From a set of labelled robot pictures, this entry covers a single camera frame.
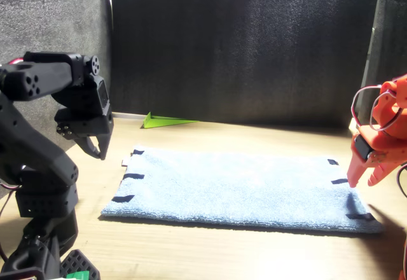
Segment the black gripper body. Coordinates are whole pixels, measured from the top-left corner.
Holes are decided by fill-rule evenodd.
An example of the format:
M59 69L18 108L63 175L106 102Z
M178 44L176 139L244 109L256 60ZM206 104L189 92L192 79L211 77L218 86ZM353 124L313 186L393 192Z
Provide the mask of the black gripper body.
M82 85L66 88L53 98L61 105L54 117L57 133L66 139L112 133L111 103L102 77L90 76Z

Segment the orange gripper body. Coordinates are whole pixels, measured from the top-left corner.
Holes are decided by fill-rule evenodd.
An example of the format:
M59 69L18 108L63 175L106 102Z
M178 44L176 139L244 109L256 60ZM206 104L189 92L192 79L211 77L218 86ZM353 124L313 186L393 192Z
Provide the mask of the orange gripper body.
M353 136L351 163L360 166L401 165L406 162L406 140L363 125Z

